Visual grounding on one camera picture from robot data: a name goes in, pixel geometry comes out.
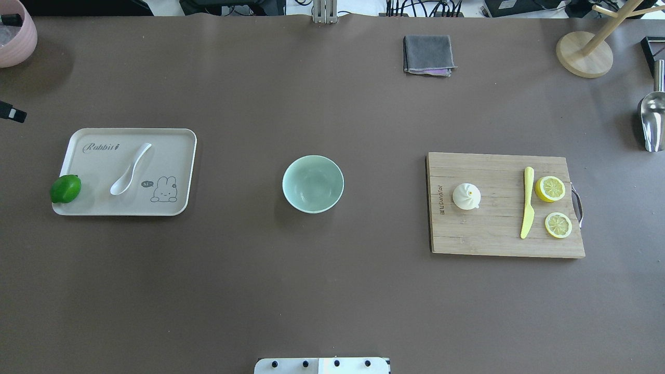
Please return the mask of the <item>green lime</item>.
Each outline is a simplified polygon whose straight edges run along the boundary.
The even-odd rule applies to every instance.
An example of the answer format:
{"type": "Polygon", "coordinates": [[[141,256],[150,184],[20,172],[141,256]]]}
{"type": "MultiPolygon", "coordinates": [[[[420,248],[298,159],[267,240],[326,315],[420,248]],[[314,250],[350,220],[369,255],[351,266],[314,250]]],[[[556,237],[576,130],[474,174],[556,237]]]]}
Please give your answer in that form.
{"type": "Polygon", "coordinates": [[[77,175],[63,175],[55,180],[50,188],[50,199],[53,204],[69,203],[80,194],[82,182],[77,175]]]}

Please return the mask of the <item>mint green bowl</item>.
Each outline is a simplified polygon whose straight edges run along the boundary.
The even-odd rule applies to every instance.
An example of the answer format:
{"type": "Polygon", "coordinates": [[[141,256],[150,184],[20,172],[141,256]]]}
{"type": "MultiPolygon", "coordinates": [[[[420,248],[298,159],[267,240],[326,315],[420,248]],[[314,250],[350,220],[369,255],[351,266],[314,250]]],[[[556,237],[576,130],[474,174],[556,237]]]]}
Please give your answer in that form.
{"type": "Polygon", "coordinates": [[[293,161],[281,182],[286,200],[304,213],[321,213],[341,198],[345,180],[339,166],[320,155],[306,155],[293,161]]]}

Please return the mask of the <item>metal scoop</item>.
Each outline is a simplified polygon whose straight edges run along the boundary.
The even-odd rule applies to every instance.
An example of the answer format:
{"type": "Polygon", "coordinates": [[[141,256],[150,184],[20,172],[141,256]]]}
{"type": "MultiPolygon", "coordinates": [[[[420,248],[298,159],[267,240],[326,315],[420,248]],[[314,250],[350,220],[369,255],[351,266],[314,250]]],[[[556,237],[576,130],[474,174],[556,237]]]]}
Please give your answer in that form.
{"type": "Polygon", "coordinates": [[[663,60],[655,62],[653,70],[654,90],[639,101],[645,149],[648,152],[663,151],[664,91],[663,60]]]}

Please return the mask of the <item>yellow plastic knife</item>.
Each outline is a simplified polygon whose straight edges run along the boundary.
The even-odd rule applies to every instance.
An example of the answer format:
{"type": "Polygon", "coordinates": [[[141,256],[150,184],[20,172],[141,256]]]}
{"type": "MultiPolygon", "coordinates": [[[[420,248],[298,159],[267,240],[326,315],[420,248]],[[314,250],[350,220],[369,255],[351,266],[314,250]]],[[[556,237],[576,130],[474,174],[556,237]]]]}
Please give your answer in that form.
{"type": "Polygon", "coordinates": [[[534,176],[534,169],[530,166],[527,166],[523,172],[524,204],[520,239],[525,239],[528,236],[530,228],[534,222],[535,210],[531,204],[531,197],[534,189],[534,176]]]}

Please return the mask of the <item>wooden cutting board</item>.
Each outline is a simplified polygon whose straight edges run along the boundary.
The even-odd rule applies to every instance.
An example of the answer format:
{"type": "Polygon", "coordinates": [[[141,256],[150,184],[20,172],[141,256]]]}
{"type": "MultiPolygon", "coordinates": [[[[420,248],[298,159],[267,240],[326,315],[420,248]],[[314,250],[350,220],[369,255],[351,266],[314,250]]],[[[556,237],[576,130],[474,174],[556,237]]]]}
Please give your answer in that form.
{"type": "Polygon", "coordinates": [[[535,217],[530,232],[520,239],[524,210],[524,170],[534,168],[535,178],[554,176],[570,188],[567,160],[553,156],[523,156],[430,152],[426,156],[430,244],[433,253],[485,256],[584,258],[574,203],[570,191],[557,202],[533,195],[535,217]],[[475,184],[482,199],[478,209],[461,210],[452,201],[455,187],[475,184]],[[550,213],[567,215],[573,225],[563,239],[544,226],[550,213]]]}

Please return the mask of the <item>aluminium frame post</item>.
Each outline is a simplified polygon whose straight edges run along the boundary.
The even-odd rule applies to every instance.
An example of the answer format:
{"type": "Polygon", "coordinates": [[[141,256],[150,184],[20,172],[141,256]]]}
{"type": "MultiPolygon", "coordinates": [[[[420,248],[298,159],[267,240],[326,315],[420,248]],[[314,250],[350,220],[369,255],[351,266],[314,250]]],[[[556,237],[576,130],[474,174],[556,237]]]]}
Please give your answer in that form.
{"type": "Polygon", "coordinates": [[[337,0],[313,0],[313,22],[334,24],[338,22],[337,0]]]}

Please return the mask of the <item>wooden mug tree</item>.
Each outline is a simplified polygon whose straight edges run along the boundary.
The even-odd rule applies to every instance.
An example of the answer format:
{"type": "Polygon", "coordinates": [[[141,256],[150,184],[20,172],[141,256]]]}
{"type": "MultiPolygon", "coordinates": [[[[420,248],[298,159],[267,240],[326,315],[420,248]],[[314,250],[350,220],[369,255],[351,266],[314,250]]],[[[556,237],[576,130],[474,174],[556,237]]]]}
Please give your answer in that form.
{"type": "Polygon", "coordinates": [[[561,37],[556,43],[558,61],[571,73],[584,78],[597,78],[608,73],[613,66],[613,53],[606,38],[626,19],[637,15],[664,10],[664,6],[636,10],[641,1],[627,1],[618,11],[594,5],[592,10],[609,16],[609,21],[598,33],[575,31],[561,37]]]}

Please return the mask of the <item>pink bowl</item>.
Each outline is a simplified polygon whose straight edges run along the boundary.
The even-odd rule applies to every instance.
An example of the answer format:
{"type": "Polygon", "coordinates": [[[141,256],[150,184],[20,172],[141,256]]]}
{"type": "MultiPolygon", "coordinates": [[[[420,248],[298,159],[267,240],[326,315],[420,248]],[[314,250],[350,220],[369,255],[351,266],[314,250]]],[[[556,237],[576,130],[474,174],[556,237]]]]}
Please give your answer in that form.
{"type": "Polygon", "coordinates": [[[20,64],[33,54],[37,33],[35,23],[20,1],[1,1],[2,15],[20,15],[22,26],[7,26],[2,24],[1,67],[11,67],[20,64]]]}

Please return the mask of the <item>cream rabbit tray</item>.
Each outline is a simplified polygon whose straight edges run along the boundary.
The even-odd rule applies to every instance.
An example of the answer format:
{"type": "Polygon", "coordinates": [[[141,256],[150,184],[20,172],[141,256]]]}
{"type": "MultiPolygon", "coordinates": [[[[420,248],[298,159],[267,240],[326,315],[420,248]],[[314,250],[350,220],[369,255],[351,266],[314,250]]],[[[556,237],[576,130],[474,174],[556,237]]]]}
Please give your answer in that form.
{"type": "Polygon", "coordinates": [[[60,173],[77,175],[80,194],[53,204],[65,216],[175,216],[188,205],[197,137],[185,128],[83,128],[71,135],[60,173]],[[143,144],[151,147],[136,166],[129,188],[110,187],[143,144]]]}

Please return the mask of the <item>white steamed bun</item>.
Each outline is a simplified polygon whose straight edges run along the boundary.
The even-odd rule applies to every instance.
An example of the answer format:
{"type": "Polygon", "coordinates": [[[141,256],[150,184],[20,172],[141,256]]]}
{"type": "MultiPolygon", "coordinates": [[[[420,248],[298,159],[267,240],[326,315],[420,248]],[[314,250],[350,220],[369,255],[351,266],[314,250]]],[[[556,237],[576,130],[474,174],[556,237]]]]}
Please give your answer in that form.
{"type": "Polygon", "coordinates": [[[478,209],[481,199],[481,192],[475,184],[460,184],[452,192],[452,201],[461,210],[478,209]]]}

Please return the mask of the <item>white plastic spoon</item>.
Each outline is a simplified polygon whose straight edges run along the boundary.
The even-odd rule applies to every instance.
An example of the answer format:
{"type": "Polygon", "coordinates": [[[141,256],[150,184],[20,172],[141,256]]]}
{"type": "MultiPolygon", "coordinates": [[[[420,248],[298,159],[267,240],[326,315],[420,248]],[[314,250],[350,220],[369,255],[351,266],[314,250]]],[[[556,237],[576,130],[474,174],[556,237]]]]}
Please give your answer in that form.
{"type": "Polygon", "coordinates": [[[143,143],[141,146],[139,146],[139,148],[135,152],[135,155],[131,159],[130,165],[125,170],[123,175],[121,175],[121,177],[119,177],[119,179],[116,180],[116,182],[114,182],[113,185],[111,185],[110,187],[111,195],[118,196],[126,192],[126,190],[130,187],[135,177],[136,168],[138,166],[140,159],[151,148],[151,146],[152,146],[151,143],[143,143]]]}

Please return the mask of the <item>grey folded cloth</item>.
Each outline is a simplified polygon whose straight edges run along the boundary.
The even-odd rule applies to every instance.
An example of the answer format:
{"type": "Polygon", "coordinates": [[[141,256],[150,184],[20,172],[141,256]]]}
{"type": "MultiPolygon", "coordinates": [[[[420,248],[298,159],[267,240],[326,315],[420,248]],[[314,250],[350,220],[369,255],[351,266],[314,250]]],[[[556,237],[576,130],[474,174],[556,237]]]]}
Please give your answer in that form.
{"type": "Polygon", "coordinates": [[[406,73],[449,77],[457,67],[449,35],[406,35],[403,49],[406,73]]]}

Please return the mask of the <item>lemon half upper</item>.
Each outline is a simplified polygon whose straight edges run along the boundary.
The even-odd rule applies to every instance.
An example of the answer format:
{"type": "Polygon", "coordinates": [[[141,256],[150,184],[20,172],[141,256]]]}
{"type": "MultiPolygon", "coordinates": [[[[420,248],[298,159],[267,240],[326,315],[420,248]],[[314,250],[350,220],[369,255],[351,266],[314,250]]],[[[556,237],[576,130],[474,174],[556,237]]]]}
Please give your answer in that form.
{"type": "Polygon", "coordinates": [[[560,201],[566,192],[564,182],[557,177],[546,176],[535,182],[535,194],[545,202],[560,201]]]}

